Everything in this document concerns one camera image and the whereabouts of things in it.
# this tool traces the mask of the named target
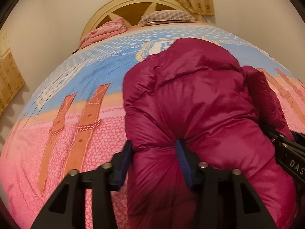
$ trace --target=blue bed sheet section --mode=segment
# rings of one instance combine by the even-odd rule
[[[73,54],[40,85],[24,108],[24,118],[60,107],[64,97],[77,92],[74,102],[89,100],[101,84],[111,83],[107,94],[121,92],[125,73],[146,57],[167,49],[178,38],[195,37],[227,49],[241,66],[265,68],[278,76],[274,68],[292,76],[267,53],[224,30],[205,25],[166,25],[145,28],[141,32],[123,33],[95,43]]]

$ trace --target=arched headboard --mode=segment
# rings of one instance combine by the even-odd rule
[[[131,26],[137,25],[142,15],[159,10],[185,10],[175,0],[111,0],[102,6],[88,21],[81,38],[102,24],[123,17]],[[200,15],[192,14],[198,21]]]

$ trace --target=wall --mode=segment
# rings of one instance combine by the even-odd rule
[[[205,19],[251,42],[305,83],[305,23],[289,0],[214,0]]]
[[[109,0],[20,0],[5,28],[26,85],[0,117],[0,150],[40,83],[73,51],[83,28]]]

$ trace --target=pink folded blanket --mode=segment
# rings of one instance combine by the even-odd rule
[[[124,33],[127,30],[128,27],[122,17],[106,22],[99,28],[86,34],[79,43],[79,49],[92,45],[95,42],[108,39],[117,34]]]

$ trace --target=silver screw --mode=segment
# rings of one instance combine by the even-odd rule
[[[240,171],[240,169],[234,169],[234,170],[232,170],[232,173],[234,174],[234,175],[240,175],[242,172]]]
[[[103,168],[104,169],[110,169],[112,167],[112,163],[104,163]]]
[[[70,171],[69,175],[70,176],[76,176],[78,174],[78,170],[77,169],[73,169],[72,171]]]
[[[198,164],[198,166],[199,166],[200,168],[207,168],[209,165],[208,165],[206,162],[200,162],[200,163]]]

